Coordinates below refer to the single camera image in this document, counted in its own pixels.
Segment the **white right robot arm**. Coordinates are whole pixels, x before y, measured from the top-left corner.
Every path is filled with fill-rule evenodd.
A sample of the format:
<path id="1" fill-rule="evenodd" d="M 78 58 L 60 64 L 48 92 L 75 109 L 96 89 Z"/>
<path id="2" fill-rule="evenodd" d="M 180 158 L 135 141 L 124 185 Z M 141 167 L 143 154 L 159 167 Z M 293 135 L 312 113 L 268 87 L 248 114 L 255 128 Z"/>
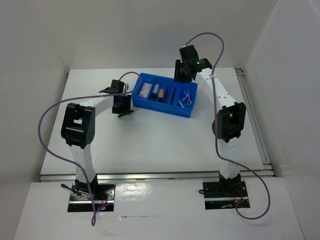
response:
<path id="1" fill-rule="evenodd" d="M 199 58 L 193 45 L 183 46 L 179 53 L 181 59 L 175 62 L 174 81 L 195 81 L 214 107 L 212 132 L 215 136 L 216 154 L 221 159 L 218 182 L 203 187 L 199 193 L 208 197 L 229 197 L 241 185 L 240 166 L 237 164 L 238 141 L 244 129 L 246 106 L 230 95 L 211 63 L 206 58 Z"/>

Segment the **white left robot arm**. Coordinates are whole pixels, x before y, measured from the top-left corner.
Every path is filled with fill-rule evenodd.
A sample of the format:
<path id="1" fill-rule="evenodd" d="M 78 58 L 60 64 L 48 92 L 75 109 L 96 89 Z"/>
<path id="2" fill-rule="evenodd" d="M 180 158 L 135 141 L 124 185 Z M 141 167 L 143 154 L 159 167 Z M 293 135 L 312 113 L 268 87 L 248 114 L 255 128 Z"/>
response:
<path id="1" fill-rule="evenodd" d="M 99 193 L 98 177 L 93 167 L 91 143 L 95 137 L 96 117 L 107 109 L 113 114 L 129 114 L 131 96 L 126 95 L 129 85 L 121 80 L 112 80 L 111 86 L 103 89 L 99 97 L 82 103 L 69 103 L 61 127 L 61 137 L 69 146 L 73 161 L 80 165 L 76 170 L 75 190 L 88 200 Z"/>

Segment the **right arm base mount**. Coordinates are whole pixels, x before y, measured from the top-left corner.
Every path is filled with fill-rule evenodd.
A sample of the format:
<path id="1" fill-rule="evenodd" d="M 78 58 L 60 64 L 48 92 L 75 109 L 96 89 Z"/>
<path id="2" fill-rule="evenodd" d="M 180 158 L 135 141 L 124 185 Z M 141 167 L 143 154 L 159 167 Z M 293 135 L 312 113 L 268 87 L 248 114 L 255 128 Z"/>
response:
<path id="1" fill-rule="evenodd" d="M 204 197 L 206 210 L 224 210 L 238 208 L 250 208 L 249 195 L 244 181 L 234 189 L 222 192 L 218 182 L 203 182 L 203 188 L 198 191 Z"/>

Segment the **clear blush palette case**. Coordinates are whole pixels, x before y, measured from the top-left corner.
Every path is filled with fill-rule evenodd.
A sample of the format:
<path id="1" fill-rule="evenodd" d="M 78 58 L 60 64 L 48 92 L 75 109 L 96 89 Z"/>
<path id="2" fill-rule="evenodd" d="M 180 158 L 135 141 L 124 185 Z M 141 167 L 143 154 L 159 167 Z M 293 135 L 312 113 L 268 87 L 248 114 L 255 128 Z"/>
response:
<path id="1" fill-rule="evenodd" d="M 150 94 L 152 86 L 153 85 L 151 83 L 144 82 L 138 96 L 140 98 L 147 99 Z"/>

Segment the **clear bottle black cap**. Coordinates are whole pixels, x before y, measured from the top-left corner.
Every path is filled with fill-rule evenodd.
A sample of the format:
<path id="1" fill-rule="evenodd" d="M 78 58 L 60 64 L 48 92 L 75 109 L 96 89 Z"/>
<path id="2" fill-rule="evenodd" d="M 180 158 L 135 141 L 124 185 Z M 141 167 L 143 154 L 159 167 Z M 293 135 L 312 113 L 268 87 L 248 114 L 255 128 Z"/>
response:
<path id="1" fill-rule="evenodd" d="M 154 88 L 153 88 L 151 97 L 157 98 L 159 86 L 160 86 L 159 84 L 155 84 L 155 85 L 154 85 Z"/>

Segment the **beige foundation bottle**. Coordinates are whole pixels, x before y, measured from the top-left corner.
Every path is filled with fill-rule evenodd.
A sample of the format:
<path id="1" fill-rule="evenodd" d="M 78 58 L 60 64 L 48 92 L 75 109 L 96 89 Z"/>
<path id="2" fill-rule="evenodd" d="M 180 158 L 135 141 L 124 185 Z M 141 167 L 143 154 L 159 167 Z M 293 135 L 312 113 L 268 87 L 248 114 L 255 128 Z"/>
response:
<path id="1" fill-rule="evenodd" d="M 161 103 L 163 101 L 164 93 L 165 93 L 165 90 L 163 88 L 160 88 L 158 92 L 158 98 L 157 98 L 158 102 Z"/>

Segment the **black makeup brush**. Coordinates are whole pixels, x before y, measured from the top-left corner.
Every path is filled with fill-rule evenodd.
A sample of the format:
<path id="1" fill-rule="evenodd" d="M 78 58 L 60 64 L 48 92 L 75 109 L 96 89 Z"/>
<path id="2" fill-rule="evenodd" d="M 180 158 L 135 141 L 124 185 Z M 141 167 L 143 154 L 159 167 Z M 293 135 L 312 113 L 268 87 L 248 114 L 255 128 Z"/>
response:
<path id="1" fill-rule="evenodd" d="M 174 97 L 175 97 L 175 92 L 176 92 L 176 89 L 174 88 L 174 89 L 173 89 L 173 92 L 172 92 L 172 95 L 171 95 L 171 98 L 170 98 L 170 105 L 173 104 Z"/>

